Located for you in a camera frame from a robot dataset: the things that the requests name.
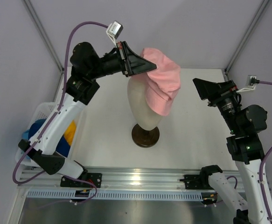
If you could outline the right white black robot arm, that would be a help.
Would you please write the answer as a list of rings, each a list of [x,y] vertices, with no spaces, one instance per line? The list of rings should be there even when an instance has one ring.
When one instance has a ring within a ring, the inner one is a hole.
[[[217,107],[231,136],[226,139],[228,151],[242,178],[246,197],[229,184],[217,165],[203,167],[199,183],[213,188],[233,213],[235,224],[272,224],[272,197],[267,183],[265,153],[258,133],[267,128],[267,111],[259,105],[242,108],[241,95],[232,81],[215,83],[193,79],[201,100]]]

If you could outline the pink bucket hat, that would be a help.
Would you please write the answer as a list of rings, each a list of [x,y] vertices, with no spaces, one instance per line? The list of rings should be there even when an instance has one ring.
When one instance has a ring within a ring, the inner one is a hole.
[[[181,88],[181,68],[158,49],[144,48],[141,56],[157,66],[139,74],[139,80],[146,85],[146,102],[155,113],[167,116]]]

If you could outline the dark blue bucket hat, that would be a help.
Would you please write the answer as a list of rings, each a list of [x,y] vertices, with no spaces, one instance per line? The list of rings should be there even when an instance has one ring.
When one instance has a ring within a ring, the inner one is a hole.
[[[26,135],[26,139],[30,139],[36,132],[41,128],[43,123],[46,121],[46,119],[39,119],[36,122],[34,122],[31,127],[28,130],[28,133]],[[60,138],[57,146],[56,151],[61,154],[64,157],[68,157],[69,151],[70,151],[70,144],[65,138],[65,135],[63,134]]]

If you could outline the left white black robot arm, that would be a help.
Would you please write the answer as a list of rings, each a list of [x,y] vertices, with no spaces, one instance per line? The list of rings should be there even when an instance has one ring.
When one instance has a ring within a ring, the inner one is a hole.
[[[39,131],[29,140],[21,140],[18,146],[25,156],[29,156],[47,174],[68,176],[73,184],[82,187],[87,183],[85,169],[56,152],[59,140],[100,88],[98,78],[118,72],[130,77],[155,70],[157,66],[135,54],[126,42],[118,42],[103,57],[97,55],[90,43],[79,43],[73,49],[70,62],[71,76],[65,84],[65,93],[60,102]]]

